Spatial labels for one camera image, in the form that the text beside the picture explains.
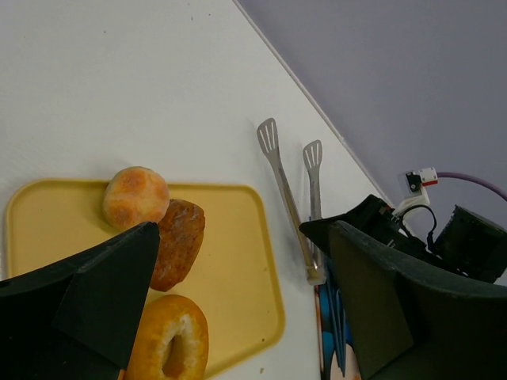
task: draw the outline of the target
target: donut hole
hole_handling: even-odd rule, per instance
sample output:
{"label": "donut hole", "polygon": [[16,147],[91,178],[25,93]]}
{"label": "donut hole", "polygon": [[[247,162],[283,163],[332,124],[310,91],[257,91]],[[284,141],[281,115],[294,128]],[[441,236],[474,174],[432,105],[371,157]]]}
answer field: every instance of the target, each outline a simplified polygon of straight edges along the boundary
{"label": "donut hole", "polygon": [[183,345],[183,338],[176,335],[167,345],[162,365],[162,372],[164,375],[168,378],[178,378],[185,369],[184,358],[185,348]]}

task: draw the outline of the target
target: cable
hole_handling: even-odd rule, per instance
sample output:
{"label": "cable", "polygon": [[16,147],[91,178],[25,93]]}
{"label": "cable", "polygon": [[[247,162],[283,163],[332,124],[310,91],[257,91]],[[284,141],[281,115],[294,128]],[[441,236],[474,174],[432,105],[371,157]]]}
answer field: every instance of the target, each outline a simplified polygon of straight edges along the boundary
{"label": "cable", "polygon": [[426,206],[425,204],[414,204],[413,206],[410,206],[408,207],[406,210],[404,210],[404,212],[402,212],[400,215],[399,215],[399,226],[400,228],[403,230],[403,232],[405,232],[406,236],[408,236],[409,238],[413,238],[414,236],[408,231],[408,229],[405,227],[405,224],[403,224],[403,218],[405,217],[405,215],[412,211],[412,210],[415,210],[416,208],[425,208],[426,210],[428,210],[430,213],[431,213],[431,216],[433,216],[433,227],[432,229],[428,232],[428,236],[426,237],[426,241],[428,243],[428,249],[433,252],[433,246],[435,245],[434,244],[434,241],[433,241],[433,233],[435,232],[435,229],[436,229],[436,216],[435,216],[435,213],[433,212],[433,210],[431,209],[431,207],[429,206]]}
{"label": "cable", "polygon": [[497,185],[492,184],[488,182],[487,180],[482,180],[481,178],[477,178],[474,176],[471,176],[469,174],[463,174],[463,173],[454,173],[454,172],[437,172],[436,173],[439,178],[455,178],[457,180],[463,180],[468,182],[473,182],[474,184],[479,184],[483,186],[484,188],[487,188],[494,192],[495,194],[499,195],[501,198],[507,201],[507,192],[503,191],[501,188],[499,188]]}

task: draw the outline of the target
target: baked good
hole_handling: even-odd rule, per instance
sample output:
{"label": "baked good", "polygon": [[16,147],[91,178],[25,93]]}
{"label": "baked good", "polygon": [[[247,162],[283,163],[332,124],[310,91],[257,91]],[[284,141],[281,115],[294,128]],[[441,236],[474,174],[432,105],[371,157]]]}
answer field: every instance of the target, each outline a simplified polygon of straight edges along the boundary
{"label": "baked good", "polygon": [[124,380],[202,380],[208,347],[199,306],[166,295],[144,308]]}
{"label": "baked good", "polygon": [[128,230],[141,222],[159,222],[169,206],[166,181],[151,169],[134,166],[119,171],[104,194],[108,223]]}
{"label": "baked good", "polygon": [[202,208],[182,199],[172,199],[158,222],[160,246],[150,287],[168,291],[188,275],[204,238]]}

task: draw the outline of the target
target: table surface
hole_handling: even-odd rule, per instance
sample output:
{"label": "table surface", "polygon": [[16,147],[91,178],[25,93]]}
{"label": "table surface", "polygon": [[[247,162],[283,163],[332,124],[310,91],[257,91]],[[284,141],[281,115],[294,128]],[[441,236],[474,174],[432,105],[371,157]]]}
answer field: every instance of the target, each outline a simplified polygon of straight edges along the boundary
{"label": "table surface", "polygon": [[279,344],[219,378],[317,380],[313,291],[256,127],[276,119],[302,219],[302,149],[315,139],[325,217],[377,191],[236,5],[4,1],[0,51],[0,204],[37,178],[107,179],[130,165],[168,181],[252,186],[265,203],[287,325]]}

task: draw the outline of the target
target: white connector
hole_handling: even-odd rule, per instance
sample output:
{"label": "white connector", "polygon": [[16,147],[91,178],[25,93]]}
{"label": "white connector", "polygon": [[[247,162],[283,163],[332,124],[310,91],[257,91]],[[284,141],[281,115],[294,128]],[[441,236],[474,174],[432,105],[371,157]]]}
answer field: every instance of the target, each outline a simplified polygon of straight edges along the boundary
{"label": "white connector", "polygon": [[438,177],[436,176],[435,168],[421,169],[418,174],[421,177],[421,183],[423,186],[438,184]]}

